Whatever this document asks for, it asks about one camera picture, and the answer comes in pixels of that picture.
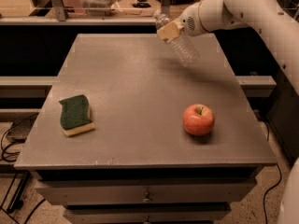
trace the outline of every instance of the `drawer handle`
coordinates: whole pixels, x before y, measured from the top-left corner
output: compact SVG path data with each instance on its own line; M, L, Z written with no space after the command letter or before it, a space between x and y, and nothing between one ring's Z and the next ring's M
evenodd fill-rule
M149 194L149 192L147 191L146 193L145 193L145 197L144 197L144 199L143 199L143 203L150 203L152 201L152 199L151 199L151 197L150 197L150 194Z

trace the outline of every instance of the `white robotic arm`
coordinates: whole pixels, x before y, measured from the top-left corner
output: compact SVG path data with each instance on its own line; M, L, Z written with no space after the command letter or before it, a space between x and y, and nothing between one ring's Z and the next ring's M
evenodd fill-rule
M171 32L166 32L166 25L158 36L166 39L181 31L195 36L219 29L253 28L299 94L299 23L277 0L203 0L187 7L174 23L177 29L171 24Z

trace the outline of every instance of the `plastic bottle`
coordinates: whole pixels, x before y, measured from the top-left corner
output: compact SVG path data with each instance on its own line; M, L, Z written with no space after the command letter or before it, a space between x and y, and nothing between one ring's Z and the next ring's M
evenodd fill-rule
M157 30L172 21L172 19L166 14L161 13L161 11L156 11L154 17L156 19ZM177 38L165 39L164 42L170 45L179 62L185 67L199 57L198 51L184 33Z

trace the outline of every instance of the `green scouring pad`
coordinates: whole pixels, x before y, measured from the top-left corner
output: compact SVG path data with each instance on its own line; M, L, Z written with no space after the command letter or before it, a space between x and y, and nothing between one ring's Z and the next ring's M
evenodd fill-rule
M67 136L95 129L90 120L90 106L85 95L77 95L59 101L63 106L60 123Z

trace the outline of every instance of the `red apple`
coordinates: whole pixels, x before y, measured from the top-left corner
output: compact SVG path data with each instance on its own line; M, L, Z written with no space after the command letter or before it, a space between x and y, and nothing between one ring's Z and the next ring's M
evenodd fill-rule
M212 131L215 123L213 111L206 105L190 105L183 114L183 125L187 133L202 136Z

